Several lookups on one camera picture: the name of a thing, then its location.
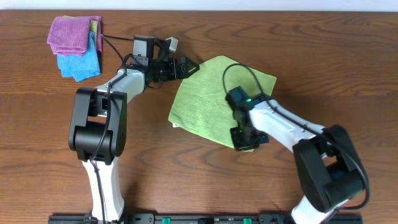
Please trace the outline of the light green microfiber cloth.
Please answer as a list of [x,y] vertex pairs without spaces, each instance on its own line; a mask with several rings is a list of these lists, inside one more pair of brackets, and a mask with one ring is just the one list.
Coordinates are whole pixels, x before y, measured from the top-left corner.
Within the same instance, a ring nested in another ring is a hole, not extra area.
[[249,96],[259,93],[252,74],[264,93],[271,95],[277,78],[258,70],[237,66],[224,55],[200,64],[199,71],[184,79],[172,104],[169,121],[176,127],[233,148],[230,129],[237,126],[227,104],[224,88],[241,86]]

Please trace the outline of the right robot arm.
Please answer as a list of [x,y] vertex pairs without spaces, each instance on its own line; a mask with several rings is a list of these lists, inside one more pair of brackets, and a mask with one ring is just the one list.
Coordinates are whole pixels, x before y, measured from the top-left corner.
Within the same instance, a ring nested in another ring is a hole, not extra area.
[[304,193],[286,219],[291,223],[361,223],[341,216],[369,201],[369,179],[345,128],[326,128],[285,110],[270,96],[250,97],[239,86],[226,94],[237,127],[231,138],[237,151],[257,149],[274,138],[294,155]]

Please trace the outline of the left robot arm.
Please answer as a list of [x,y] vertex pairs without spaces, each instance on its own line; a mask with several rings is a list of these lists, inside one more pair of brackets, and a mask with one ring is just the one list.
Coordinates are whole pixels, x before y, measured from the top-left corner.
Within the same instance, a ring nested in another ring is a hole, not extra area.
[[121,59],[116,75],[95,88],[77,89],[68,145],[88,174],[93,209],[88,223],[121,223],[124,199],[119,158],[127,138],[127,105],[151,83],[183,80],[200,67],[187,57],[170,57],[178,40],[148,35],[132,39],[132,53]]

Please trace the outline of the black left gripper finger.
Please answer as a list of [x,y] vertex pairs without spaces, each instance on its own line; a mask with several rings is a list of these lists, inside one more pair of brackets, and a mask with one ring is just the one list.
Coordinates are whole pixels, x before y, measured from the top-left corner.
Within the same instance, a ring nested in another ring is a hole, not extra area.
[[181,58],[181,71],[183,73],[195,73],[199,71],[200,66],[188,57]]
[[190,76],[192,76],[195,72],[199,71],[198,67],[195,67],[191,70],[189,70],[186,67],[180,67],[180,75],[179,75],[179,79],[186,79],[189,78]]

